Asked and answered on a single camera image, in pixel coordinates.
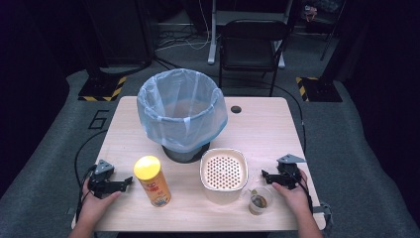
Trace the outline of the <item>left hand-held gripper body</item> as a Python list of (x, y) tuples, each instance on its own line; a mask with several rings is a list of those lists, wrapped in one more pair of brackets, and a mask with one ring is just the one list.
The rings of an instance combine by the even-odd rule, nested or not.
[(100, 160), (89, 178), (88, 188), (93, 194), (101, 198), (104, 194), (112, 193), (110, 176), (114, 173), (114, 166)]

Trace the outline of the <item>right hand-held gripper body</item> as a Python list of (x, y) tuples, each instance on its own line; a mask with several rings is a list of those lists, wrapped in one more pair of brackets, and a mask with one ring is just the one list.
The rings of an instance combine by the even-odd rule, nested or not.
[(277, 170), (280, 175), (279, 183), (288, 189), (294, 189), (300, 185), (302, 175), (297, 164), (305, 163), (305, 160), (300, 157), (287, 154), (279, 158), (277, 161)]

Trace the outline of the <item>clear plastic cup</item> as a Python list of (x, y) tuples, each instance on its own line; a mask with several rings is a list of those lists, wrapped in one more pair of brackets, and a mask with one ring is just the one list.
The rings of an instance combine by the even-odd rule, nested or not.
[[(255, 206), (252, 205), (252, 203), (251, 203), (251, 197), (252, 197), (251, 190), (252, 189), (256, 189), (258, 191), (258, 195), (261, 195), (265, 198), (265, 200), (267, 202), (267, 207), (266, 208), (258, 208), (258, 207), (255, 207)], [(272, 204), (272, 194), (271, 194), (270, 190), (266, 187), (255, 187), (255, 188), (252, 188), (252, 189), (250, 190), (250, 199), (249, 199), (249, 205), (248, 205), (249, 212), (252, 215), (262, 215), (262, 214), (268, 212), (269, 209), (271, 208), (271, 204)]]

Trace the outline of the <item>brown tea leaf clump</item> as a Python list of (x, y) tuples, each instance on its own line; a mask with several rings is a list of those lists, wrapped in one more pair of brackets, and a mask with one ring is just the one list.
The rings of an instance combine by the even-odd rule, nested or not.
[(261, 195), (255, 194), (251, 197), (251, 203), (253, 206), (258, 208), (266, 208), (267, 202), (265, 198)]

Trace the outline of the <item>yellow lidded snack can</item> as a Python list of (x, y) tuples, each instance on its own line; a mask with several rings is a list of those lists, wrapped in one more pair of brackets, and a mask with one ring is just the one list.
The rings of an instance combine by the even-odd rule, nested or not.
[(171, 193), (157, 157), (144, 156), (138, 159), (133, 171), (153, 206), (163, 207), (170, 202)]

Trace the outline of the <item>white strainer bucket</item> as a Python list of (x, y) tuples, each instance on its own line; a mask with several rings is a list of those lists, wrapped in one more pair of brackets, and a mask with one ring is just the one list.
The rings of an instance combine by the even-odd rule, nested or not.
[(206, 197), (213, 203), (225, 205), (236, 201), (249, 177), (244, 155), (235, 149), (208, 150), (200, 162), (200, 179)]

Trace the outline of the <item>dark grey trash bin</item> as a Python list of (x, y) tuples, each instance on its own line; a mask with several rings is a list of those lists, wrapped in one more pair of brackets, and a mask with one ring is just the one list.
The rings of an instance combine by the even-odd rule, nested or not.
[(164, 153), (174, 162), (181, 164), (191, 164), (199, 161), (202, 156), (209, 150), (210, 144), (207, 143), (200, 148), (194, 149), (187, 153), (178, 153), (166, 147), (162, 147)]

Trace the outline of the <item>bin with blue liner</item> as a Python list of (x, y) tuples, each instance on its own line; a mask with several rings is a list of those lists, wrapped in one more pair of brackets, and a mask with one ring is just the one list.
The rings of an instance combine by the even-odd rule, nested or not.
[(148, 138), (177, 153), (210, 143), (228, 122), (222, 90), (212, 78), (192, 69), (150, 77), (140, 88), (137, 105)]

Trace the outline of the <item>person's left hand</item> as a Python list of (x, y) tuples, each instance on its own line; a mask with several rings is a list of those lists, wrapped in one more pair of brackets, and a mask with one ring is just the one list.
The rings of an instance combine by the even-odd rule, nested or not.
[(86, 181), (83, 185), (82, 208), (78, 216), (77, 224), (94, 228), (110, 205), (114, 203), (120, 195), (121, 191), (116, 191), (105, 198), (98, 198), (88, 189), (88, 181)]

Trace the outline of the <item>person's right hand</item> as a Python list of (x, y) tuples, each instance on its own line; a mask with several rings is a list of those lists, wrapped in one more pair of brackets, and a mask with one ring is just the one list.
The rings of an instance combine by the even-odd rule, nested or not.
[(298, 186), (294, 189), (288, 189), (277, 182), (272, 184), (272, 187), (277, 190), (279, 194), (285, 199), (286, 204), (297, 218), (312, 215), (306, 193), (307, 176), (304, 171), (301, 171), (300, 173), (301, 180), (298, 183)]

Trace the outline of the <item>grey table clamp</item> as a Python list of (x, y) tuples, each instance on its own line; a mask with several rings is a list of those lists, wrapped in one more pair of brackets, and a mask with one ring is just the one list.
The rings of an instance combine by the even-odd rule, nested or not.
[(313, 213), (322, 213), (326, 221), (324, 230), (330, 229), (333, 225), (333, 212), (331, 206), (326, 202), (321, 202), (319, 205), (313, 207)]

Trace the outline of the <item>black hazard-striped stand base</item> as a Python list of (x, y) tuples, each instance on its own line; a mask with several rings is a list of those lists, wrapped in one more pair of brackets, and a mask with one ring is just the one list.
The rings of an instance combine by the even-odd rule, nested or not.
[(317, 77), (297, 77), (296, 82), (305, 102), (342, 102), (333, 82), (324, 82)]
[(126, 76), (103, 74), (89, 77), (78, 93), (83, 101), (114, 101), (122, 91)]

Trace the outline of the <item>black folding chair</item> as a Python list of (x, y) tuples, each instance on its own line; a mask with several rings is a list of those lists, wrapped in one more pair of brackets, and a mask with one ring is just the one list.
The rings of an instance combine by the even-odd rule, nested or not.
[(219, 87), (223, 85), (223, 71), (271, 72), (272, 95), (282, 44), (288, 34), (288, 26), (278, 20), (240, 19), (227, 23), (220, 37)]

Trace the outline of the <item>dark cabinet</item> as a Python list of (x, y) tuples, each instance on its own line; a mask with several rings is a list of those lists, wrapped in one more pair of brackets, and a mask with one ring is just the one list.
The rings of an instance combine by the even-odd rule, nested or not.
[(147, 67), (155, 49), (148, 0), (83, 0), (109, 66)]

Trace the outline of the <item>white desk frame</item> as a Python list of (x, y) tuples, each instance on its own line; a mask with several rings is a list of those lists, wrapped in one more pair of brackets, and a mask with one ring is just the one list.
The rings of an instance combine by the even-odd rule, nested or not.
[(239, 19), (257, 19), (257, 20), (278, 20), (287, 23), (290, 17), (290, 11), (293, 0), (286, 0), (285, 10), (283, 12), (258, 12), (250, 11), (224, 11), (217, 9), (217, 0), (212, 0), (211, 10), (211, 41), (207, 62), (212, 65), (215, 63), (217, 51), (217, 27), (225, 26), (227, 23)]

